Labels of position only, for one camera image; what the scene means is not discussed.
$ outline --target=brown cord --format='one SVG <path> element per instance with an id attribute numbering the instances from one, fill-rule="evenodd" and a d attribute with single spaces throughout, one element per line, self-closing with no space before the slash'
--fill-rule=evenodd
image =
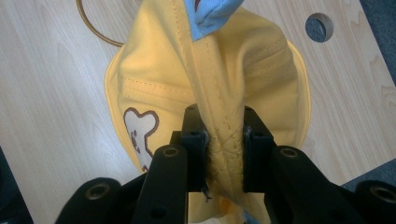
<path id="1" fill-rule="evenodd" d="M 93 27 L 93 25 L 91 24 L 90 20 L 88 20 L 87 15 L 85 14 L 85 11 L 84 11 L 84 7 L 82 6 L 82 0 L 76 0 L 76 2 L 77 2 L 77 8 L 78 8 L 79 15 L 81 16 L 81 18 L 85 22 L 85 24 L 88 26 L 88 28 L 90 28 L 90 30 L 94 34 L 96 34 L 99 38 L 105 40 L 109 44 L 112 44 L 112 45 L 117 46 L 117 47 L 122 47 L 122 45 L 123 45 L 122 43 L 117 42 L 117 41 L 112 40 L 112 39 L 109 39 L 106 36 L 104 36 L 101 33 L 99 33 L 99 31 L 97 31 L 95 29 L 95 27 Z"/>

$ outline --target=light wood tabletop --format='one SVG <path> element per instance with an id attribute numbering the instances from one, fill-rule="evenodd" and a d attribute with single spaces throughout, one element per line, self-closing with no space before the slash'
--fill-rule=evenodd
<path id="1" fill-rule="evenodd" d="M 122 42 L 141 1 L 84 7 L 98 30 Z M 343 184 L 396 158 L 396 90 L 359 0 L 244 6 L 277 23 L 304 56 L 312 116 L 302 150 L 323 174 Z M 332 20 L 324 43 L 305 32 L 315 13 Z M 86 27 L 76 2 L 0 1 L 0 38 L 0 145 L 34 222 L 53 223 L 88 180 L 135 178 L 104 90 L 118 48 Z"/>

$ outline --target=yellow hat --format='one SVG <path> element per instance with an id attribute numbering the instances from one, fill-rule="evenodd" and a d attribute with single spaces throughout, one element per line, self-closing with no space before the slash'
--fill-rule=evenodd
<path id="1" fill-rule="evenodd" d="M 242 210 L 268 221 L 262 195 L 242 191 L 245 105 L 278 145 L 300 147 L 310 118 L 303 58 L 275 24 L 240 7 L 221 29 L 193 42 L 182 0 L 142 2 L 107 69 L 106 96 L 120 141 L 142 171 L 181 130 L 185 108 L 198 104 L 210 136 L 213 200 L 190 194 L 194 222 L 231 214 L 228 223 L 242 223 Z"/>

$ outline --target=wooden table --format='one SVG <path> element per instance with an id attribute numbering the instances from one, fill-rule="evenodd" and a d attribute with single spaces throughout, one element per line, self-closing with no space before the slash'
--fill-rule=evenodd
<path id="1" fill-rule="evenodd" d="M 92 23 L 126 39 L 141 0 L 85 1 Z M 247 0 L 303 54 L 312 118 L 302 150 L 334 183 L 396 158 L 396 90 L 359 0 Z M 309 39 L 314 13 L 332 19 Z M 104 91 L 118 48 L 93 35 L 72 0 L 0 2 L 0 145 L 35 223 L 53 223 L 84 182 L 138 172 L 116 136 Z"/>

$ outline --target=white bear patch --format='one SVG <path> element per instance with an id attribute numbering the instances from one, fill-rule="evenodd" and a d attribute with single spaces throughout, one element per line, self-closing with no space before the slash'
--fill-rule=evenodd
<path id="1" fill-rule="evenodd" d="M 135 108 L 125 111 L 124 121 L 128 134 L 131 137 L 143 171 L 147 171 L 152 161 L 152 152 L 148 148 L 148 138 L 158 128 L 159 119 L 154 111 L 139 114 Z"/>

